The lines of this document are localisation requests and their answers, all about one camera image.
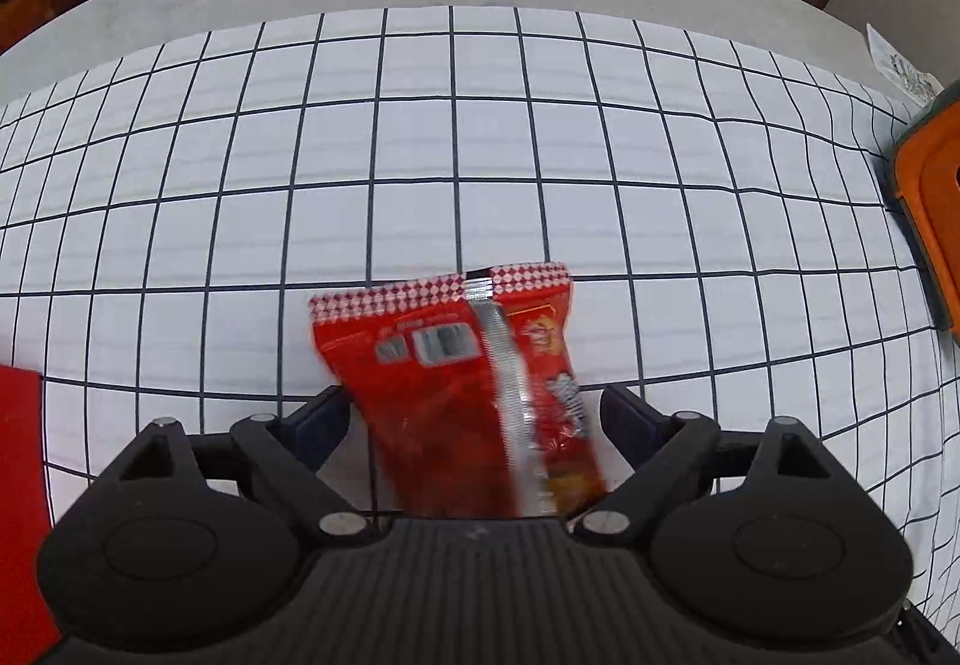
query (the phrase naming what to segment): plastic wrapper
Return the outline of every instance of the plastic wrapper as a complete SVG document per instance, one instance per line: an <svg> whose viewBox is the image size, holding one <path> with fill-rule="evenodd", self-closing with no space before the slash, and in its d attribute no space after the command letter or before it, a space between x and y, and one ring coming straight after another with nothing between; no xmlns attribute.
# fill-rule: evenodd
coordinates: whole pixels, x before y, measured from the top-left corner
<svg viewBox="0 0 960 665"><path fill-rule="evenodd" d="M568 514L604 494L563 342L571 286L549 262L311 300L405 512Z"/></svg>

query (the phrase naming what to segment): grid paper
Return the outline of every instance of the grid paper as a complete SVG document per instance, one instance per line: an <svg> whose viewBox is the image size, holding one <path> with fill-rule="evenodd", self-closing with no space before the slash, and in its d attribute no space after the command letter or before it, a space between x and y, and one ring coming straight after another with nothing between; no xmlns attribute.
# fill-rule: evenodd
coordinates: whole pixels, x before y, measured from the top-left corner
<svg viewBox="0 0 960 665"><path fill-rule="evenodd" d="M45 375L51 516L159 415L220 432L332 382L313 293L553 259L597 433L607 382L726 429L799 416L955 643L957 353L881 193L915 112L747 45L493 7L200 34L31 93L0 115L0 363ZM395 506L359 418L322 477Z"/></svg>

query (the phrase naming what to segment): red snack bag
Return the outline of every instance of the red snack bag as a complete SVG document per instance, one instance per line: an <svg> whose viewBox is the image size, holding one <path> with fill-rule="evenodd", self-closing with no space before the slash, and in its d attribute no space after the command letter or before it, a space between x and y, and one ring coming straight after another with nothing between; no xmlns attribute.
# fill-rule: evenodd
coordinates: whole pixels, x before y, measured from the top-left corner
<svg viewBox="0 0 960 665"><path fill-rule="evenodd" d="M549 262L310 301L407 513L551 515L606 491L563 342L570 291Z"/></svg>

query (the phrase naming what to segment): silver screw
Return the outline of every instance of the silver screw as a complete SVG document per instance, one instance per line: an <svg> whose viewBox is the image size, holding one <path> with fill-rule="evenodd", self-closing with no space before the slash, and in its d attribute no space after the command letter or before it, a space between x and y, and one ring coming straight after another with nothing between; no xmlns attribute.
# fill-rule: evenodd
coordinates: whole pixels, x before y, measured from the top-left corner
<svg viewBox="0 0 960 665"><path fill-rule="evenodd" d="M320 519L320 529L328 535L344 537L362 532L367 527L367 520L359 513L342 510L339 513L328 513Z"/></svg>
<svg viewBox="0 0 960 665"><path fill-rule="evenodd" d="M618 510L594 510L584 516L584 526L597 535L618 535L630 526L630 519Z"/></svg>

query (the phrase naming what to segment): barcode label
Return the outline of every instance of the barcode label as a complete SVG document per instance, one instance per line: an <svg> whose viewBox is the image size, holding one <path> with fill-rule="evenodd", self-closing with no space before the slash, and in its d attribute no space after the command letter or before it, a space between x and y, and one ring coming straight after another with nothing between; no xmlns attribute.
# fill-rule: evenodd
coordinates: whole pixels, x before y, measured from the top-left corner
<svg viewBox="0 0 960 665"><path fill-rule="evenodd" d="M477 358L480 346L469 324L444 324L413 334L416 358L424 367L437 367Z"/></svg>
<svg viewBox="0 0 960 665"><path fill-rule="evenodd" d="M376 360L381 364L392 364L395 361L404 361L407 358L410 358L410 351L407 349L407 341L402 334L388 337L376 344Z"/></svg>

